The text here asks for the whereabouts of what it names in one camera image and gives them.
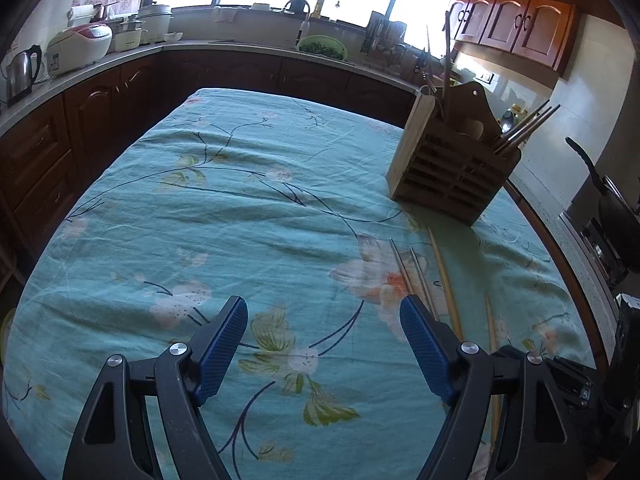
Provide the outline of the wooden utensil holder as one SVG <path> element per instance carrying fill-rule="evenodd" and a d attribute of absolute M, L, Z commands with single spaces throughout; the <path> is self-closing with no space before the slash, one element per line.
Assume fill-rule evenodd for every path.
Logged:
<path fill-rule="evenodd" d="M 386 174 L 390 198 L 470 226 L 521 160 L 500 138 L 481 84 L 458 84 L 444 98 L 418 94 Z"/>

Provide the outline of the white steamer pot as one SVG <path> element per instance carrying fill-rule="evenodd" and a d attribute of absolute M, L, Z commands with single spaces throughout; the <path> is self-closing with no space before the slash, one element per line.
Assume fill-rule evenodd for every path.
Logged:
<path fill-rule="evenodd" d="M 141 44 L 142 20 L 138 20 L 134 15 L 128 18 L 118 18 L 106 22 L 112 31 L 112 40 L 108 53 L 126 52 L 137 49 Z"/>

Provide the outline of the green colander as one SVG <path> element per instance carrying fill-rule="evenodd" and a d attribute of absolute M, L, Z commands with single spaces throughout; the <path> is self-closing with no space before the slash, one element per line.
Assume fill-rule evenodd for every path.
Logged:
<path fill-rule="evenodd" d="M 348 51 L 344 44 L 329 36 L 307 36 L 299 41 L 297 49 L 300 52 L 320 55 L 337 61 L 345 61 L 348 58 Z"/>

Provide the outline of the steel chopstick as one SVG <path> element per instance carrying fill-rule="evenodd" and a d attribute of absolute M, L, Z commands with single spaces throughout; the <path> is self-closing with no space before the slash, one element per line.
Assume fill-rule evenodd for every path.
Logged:
<path fill-rule="evenodd" d="M 402 280 L 405 283 L 405 288 L 407 289 L 408 295 L 414 295 L 414 289 L 410 280 L 409 273 L 404 263 L 404 259 L 401 257 L 401 254 L 392 238 L 390 238 L 390 247 L 392 248 L 396 263 L 398 265 L 399 272 L 401 274 Z"/>
<path fill-rule="evenodd" d="M 420 281 L 420 285 L 422 288 L 422 292 L 423 295 L 426 299 L 427 302 L 427 307 L 428 310 L 430 310 L 431 315 L 433 315 L 433 318 L 435 319 L 435 321 L 439 321 L 439 314 L 437 312 L 435 303 L 434 303 L 434 299 L 433 296 L 431 294 L 430 288 L 427 285 L 427 280 L 425 278 L 425 273 L 423 271 L 423 266 L 421 266 L 421 260 L 419 258 L 419 256 L 416 254 L 416 251 L 410 247 L 410 254 L 413 260 L 413 264 L 416 267 L 416 272 L 418 272 L 418 277 L 419 277 L 419 281 Z"/>
<path fill-rule="evenodd" d="M 494 153 L 506 157 L 526 142 L 533 133 L 549 120 L 559 109 L 560 104 L 552 105 L 549 100 L 544 101 L 536 110 L 529 113 L 509 132 L 504 134 L 496 143 Z"/>

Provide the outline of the brown wooden chopstick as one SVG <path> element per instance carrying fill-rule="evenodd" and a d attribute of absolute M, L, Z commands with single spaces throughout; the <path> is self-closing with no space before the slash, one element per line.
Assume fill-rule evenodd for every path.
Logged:
<path fill-rule="evenodd" d="M 447 122 L 449 107 L 450 107 L 450 79 L 451 79 L 451 25 L 450 25 L 451 11 L 445 12 L 445 41 L 446 52 L 444 61 L 444 80 L 442 81 L 442 120 Z"/>

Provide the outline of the kitchen faucet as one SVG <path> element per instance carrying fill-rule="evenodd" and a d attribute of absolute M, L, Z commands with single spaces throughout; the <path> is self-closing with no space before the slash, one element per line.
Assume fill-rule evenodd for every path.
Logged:
<path fill-rule="evenodd" d="M 300 18 L 300 24 L 294 41 L 294 48 L 298 49 L 300 42 L 308 35 L 310 29 L 310 4 L 307 0 L 288 0 L 282 8 L 282 13 L 295 15 Z"/>

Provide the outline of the dish rack with utensils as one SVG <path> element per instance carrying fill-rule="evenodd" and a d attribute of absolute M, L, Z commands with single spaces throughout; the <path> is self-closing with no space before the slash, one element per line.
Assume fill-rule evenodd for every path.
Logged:
<path fill-rule="evenodd" d="M 405 42 L 407 25 L 391 21 L 384 14 L 372 11 L 364 33 L 360 52 L 375 65 L 402 67 L 422 61 L 425 53 Z"/>

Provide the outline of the white rice cooker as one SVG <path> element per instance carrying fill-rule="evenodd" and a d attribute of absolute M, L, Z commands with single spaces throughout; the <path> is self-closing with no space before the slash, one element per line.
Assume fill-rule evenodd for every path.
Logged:
<path fill-rule="evenodd" d="M 107 54 L 112 36 L 112 30 L 102 23 L 62 30 L 47 45 L 48 74 L 57 77 L 98 62 Z"/>

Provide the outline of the teal floral tablecloth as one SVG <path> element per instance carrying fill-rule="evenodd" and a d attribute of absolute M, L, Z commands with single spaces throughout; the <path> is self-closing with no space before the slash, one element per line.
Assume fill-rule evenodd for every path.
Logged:
<path fill-rule="evenodd" d="M 202 409 L 237 479 L 412 479 L 445 408 L 401 329 L 421 260 L 450 323 L 494 351 L 591 364 L 559 271 L 499 193 L 472 226 L 388 196 L 399 128 L 311 102 L 202 89 L 73 203 L 30 276 L 6 347 L 2 408 L 49 479 L 108 356 L 158 356 L 233 295 L 243 343 Z"/>

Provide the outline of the black wok with lid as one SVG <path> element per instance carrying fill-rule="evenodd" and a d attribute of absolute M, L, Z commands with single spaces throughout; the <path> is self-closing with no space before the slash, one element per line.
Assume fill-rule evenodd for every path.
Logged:
<path fill-rule="evenodd" d="M 604 234 L 620 260 L 632 273 L 639 273 L 639 206 L 631 208 L 615 183 L 601 177 L 586 151 L 569 136 L 566 144 L 575 151 L 588 168 L 590 180 L 600 194 L 599 221 Z"/>

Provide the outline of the upper wooden cabinets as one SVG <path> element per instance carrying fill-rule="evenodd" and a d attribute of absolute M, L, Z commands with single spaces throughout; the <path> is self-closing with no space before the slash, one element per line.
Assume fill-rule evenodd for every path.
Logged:
<path fill-rule="evenodd" d="M 582 15 L 609 18 L 606 0 L 452 0 L 451 36 L 525 58 L 561 75 Z"/>

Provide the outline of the electric kettle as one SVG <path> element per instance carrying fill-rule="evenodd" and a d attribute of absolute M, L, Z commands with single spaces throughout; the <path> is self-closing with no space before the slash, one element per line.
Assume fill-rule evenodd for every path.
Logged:
<path fill-rule="evenodd" d="M 16 104 L 32 92 L 32 87 L 42 66 L 42 50 L 39 44 L 18 52 L 6 69 L 6 97 L 8 105 Z"/>

